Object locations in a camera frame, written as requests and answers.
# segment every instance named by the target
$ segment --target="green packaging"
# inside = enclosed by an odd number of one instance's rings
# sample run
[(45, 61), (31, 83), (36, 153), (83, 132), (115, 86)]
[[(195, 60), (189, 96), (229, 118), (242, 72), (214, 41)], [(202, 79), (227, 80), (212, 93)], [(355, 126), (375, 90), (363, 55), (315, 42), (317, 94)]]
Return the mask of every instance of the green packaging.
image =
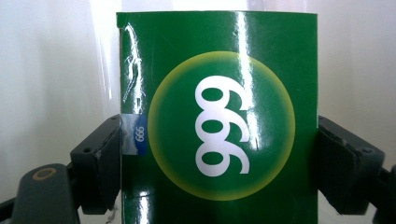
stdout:
[(318, 223), (317, 16), (118, 13), (123, 223)]

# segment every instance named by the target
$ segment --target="green circle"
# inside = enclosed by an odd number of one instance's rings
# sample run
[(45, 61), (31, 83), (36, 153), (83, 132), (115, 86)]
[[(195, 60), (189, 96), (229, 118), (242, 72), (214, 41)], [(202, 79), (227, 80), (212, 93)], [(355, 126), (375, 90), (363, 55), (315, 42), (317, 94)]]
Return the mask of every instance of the green circle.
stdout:
[[(233, 123), (225, 141), (241, 148), (248, 157), (249, 170), (240, 174), (241, 161), (230, 156), (224, 174), (210, 177), (199, 171), (195, 154), (203, 141), (195, 132), (195, 121), (203, 109), (195, 101), (195, 89), (206, 77), (221, 76), (236, 81), (247, 99), (230, 91), (226, 109), (247, 124), (248, 141)], [(203, 91), (216, 101), (219, 90)], [(249, 101), (240, 110), (243, 100)], [(203, 124), (216, 133), (218, 122)], [(282, 170), (294, 141), (293, 106), (279, 78), (259, 61), (235, 52), (213, 51), (194, 56), (178, 65), (156, 90), (148, 112), (148, 139), (156, 162), (166, 176), (188, 193), (208, 200), (230, 201), (247, 197), (267, 186)], [(206, 153), (205, 162), (217, 164), (219, 153)]]

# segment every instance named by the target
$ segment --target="black mechanical arm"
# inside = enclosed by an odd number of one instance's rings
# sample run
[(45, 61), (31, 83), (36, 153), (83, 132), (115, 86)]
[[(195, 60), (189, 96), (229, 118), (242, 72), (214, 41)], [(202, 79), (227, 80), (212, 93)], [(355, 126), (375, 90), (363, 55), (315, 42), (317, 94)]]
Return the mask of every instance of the black mechanical arm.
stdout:
[[(318, 118), (318, 189), (343, 215), (363, 215), (369, 203), (374, 224), (396, 223), (396, 166), (382, 168), (385, 154), (323, 117)], [(22, 179), (16, 198), (0, 204), (0, 222), (79, 223), (77, 209), (102, 215), (120, 191), (120, 116), (106, 120), (70, 153), (71, 162), (49, 164)]]

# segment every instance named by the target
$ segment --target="white backdrop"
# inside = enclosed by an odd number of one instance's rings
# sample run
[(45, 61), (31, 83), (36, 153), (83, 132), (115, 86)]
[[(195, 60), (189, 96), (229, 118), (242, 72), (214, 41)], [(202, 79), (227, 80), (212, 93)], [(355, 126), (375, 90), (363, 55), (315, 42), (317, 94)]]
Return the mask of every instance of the white backdrop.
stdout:
[[(0, 202), (37, 166), (69, 152), (119, 113), (119, 10), (252, 9), (318, 13), (318, 112), (396, 163), (396, 2), (0, 1)], [(319, 197), (319, 223), (371, 223), (338, 216)], [(83, 223), (97, 223), (84, 217)]]

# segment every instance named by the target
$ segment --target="blue label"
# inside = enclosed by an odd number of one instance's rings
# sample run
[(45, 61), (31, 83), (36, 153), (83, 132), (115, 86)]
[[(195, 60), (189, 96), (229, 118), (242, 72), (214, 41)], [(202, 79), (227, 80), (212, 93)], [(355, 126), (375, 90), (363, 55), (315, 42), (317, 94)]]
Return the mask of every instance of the blue label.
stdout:
[(145, 155), (148, 147), (148, 118), (121, 114), (121, 148), (125, 155)]
[(137, 155), (147, 153), (148, 142), (148, 118), (145, 115), (139, 115), (134, 122), (134, 145), (137, 149)]

